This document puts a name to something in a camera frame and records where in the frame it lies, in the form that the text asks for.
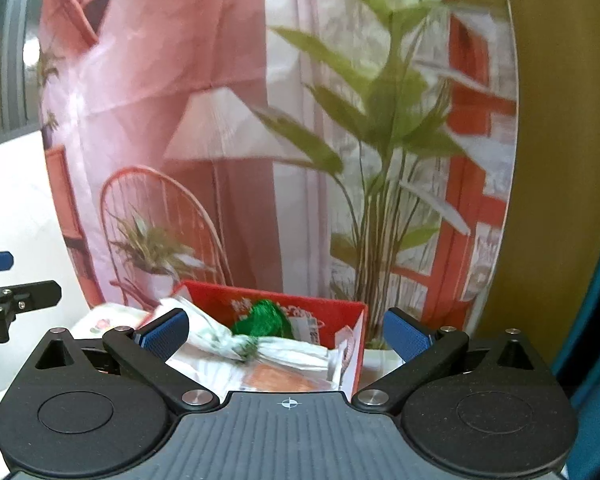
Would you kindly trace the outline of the white floral cloth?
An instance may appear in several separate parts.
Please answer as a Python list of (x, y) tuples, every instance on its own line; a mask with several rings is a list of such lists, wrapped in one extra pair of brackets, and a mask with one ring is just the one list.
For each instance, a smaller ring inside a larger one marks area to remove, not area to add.
[(345, 348), (329, 350), (301, 340), (262, 338), (258, 342), (245, 336), (233, 336), (229, 328), (215, 322), (192, 302), (181, 297), (164, 298), (152, 319), (175, 308), (185, 311), (189, 333), (185, 344), (166, 361), (183, 375), (206, 386), (224, 399), (240, 388), (249, 367), (264, 363), (295, 370), (315, 379), (330, 382), (337, 391), (337, 380)]

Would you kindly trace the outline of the orange floral oven mitt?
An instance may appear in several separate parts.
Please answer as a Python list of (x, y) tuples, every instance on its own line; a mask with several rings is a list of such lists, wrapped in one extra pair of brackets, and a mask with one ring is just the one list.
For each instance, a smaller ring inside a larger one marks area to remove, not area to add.
[(295, 370), (258, 363), (248, 368), (240, 388), (261, 392), (314, 392), (330, 391), (332, 385)]

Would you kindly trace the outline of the printed room scene backdrop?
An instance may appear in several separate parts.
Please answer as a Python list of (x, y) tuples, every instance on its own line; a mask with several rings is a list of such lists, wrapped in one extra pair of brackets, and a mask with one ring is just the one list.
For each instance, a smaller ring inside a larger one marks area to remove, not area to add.
[(184, 280), (478, 321), (515, 165), (508, 0), (43, 0), (47, 171), (86, 302)]

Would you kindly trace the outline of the green checked tablecloth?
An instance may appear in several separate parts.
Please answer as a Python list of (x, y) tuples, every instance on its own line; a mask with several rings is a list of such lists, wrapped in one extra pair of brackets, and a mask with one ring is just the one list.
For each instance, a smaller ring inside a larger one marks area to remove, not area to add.
[[(70, 332), (76, 339), (100, 339), (103, 333), (116, 326), (139, 328), (148, 318), (150, 318), (148, 312), (137, 308), (125, 307), (121, 304), (101, 304), (80, 318), (70, 328)], [(0, 391), (0, 402), (4, 394), (5, 390)], [(7, 475), (8, 468), (0, 452), (0, 479), (4, 479)]]

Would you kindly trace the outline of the red strawberry cardboard box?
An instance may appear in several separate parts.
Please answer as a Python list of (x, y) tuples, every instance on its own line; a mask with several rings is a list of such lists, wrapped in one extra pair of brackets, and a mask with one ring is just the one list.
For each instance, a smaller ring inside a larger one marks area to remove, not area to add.
[(329, 350), (345, 348), (337, 388), (346, 396), (352, 396), (358, 388), (368, 318), (365, 304), (195, 281), (179, 284), (174, 295), (192, 302), (227, 328), (244, 320), (257, 301), (271, 301), (282, 310), (297, 340)]

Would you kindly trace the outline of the green yarn ball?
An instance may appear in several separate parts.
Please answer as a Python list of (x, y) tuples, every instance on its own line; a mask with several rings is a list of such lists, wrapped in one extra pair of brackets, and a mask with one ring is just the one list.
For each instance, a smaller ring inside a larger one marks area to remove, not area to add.
[(245, 336), (258, 342), (262, 338), (292, 339), (291, 324), (280, 305), (272, 300), (257, 300), (248, 314), (230, 328), (233, 336)]

